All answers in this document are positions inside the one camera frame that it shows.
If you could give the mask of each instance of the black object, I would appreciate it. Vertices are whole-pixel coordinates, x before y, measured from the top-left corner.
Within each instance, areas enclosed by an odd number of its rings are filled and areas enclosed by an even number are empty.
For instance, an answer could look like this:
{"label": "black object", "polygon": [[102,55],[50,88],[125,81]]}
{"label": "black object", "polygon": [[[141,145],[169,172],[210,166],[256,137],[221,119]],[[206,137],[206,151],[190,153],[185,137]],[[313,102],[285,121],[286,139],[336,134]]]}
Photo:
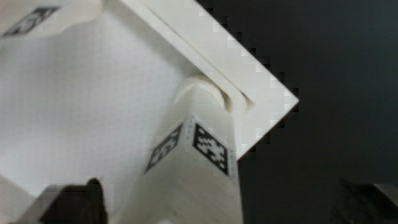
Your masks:
{"label": "black object", "polygon": [[107,224],[102,183],[93,179],[87,186],[68,186],[39,219],[43,224]]}
{"label": "black object", "polygon": [[341,180],[333,224],[398,224],[398,188]]}

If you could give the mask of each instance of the white cardboard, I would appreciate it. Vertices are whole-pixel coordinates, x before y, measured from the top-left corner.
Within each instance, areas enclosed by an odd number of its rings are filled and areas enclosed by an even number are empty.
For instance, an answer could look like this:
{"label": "white cardboard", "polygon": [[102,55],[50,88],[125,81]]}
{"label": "white cardboard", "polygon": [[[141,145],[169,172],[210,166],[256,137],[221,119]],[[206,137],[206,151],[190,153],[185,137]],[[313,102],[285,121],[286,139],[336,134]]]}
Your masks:
{"label": "white cardboard", "polygon": [[238,157],[297,98],[194,0],[109,0],[93,22],[2,44],[0,177],[27,198],[98,177],[112,216],[187,77],[226,93]]}

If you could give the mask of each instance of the printed pattern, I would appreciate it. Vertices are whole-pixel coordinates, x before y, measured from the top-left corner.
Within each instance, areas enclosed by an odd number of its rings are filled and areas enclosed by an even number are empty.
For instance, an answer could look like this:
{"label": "printed pattern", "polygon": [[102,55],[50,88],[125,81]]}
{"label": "printed pattern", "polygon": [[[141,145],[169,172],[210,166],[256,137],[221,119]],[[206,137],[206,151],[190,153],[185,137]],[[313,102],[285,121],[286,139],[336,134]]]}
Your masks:
{"label": "printed pattern", "polygon": [[148,163],[148,167],[146,167],[146,172],[157,166],[157,164],[162,161],[162,159],[166,158],[171,150],[178,146],[182,127],[183,127],[183,125],[180,125],[180,127],[176,128],[174,132],[171,133],[169,137],[166,138],[166,140],[162,141],[158,147],[153,150],[153,155],[151,155],[151,159],[150,159],[150,163]]}
{"label": "printed pattern", "polygon": [[38,8],[6,32],[4,37],[27,34],[38,25],[45,22],[57,10],[59,7]]}
{"label": "printed pattern", "polygon": [[230,176],[228,149],[199,124],[196,124],[194,148]]}

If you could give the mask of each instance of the cylindrical white object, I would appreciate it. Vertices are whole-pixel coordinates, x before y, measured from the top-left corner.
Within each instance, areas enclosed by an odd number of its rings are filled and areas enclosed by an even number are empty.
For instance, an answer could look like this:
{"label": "cylindrical white object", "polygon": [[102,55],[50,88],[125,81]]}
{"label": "cylindrical white object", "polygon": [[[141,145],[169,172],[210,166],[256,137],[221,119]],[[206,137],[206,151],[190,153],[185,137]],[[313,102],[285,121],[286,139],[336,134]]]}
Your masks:
{"label": "cylindrical white object", "polygon": [[242,224],[233,119],[210,83],[194,80],[182,86],[119,224]]}

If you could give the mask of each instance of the dark background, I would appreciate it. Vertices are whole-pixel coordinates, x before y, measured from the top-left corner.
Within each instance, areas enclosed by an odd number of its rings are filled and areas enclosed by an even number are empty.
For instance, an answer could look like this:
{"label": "dark background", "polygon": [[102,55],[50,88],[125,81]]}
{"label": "dark background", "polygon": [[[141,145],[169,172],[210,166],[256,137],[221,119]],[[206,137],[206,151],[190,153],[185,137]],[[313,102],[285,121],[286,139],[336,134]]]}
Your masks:
{"label": "dark background", "polygon": [[301,98],[240,160],[246,224],[324,224],[341,177],[398,183],[398,1],[199,2]]}

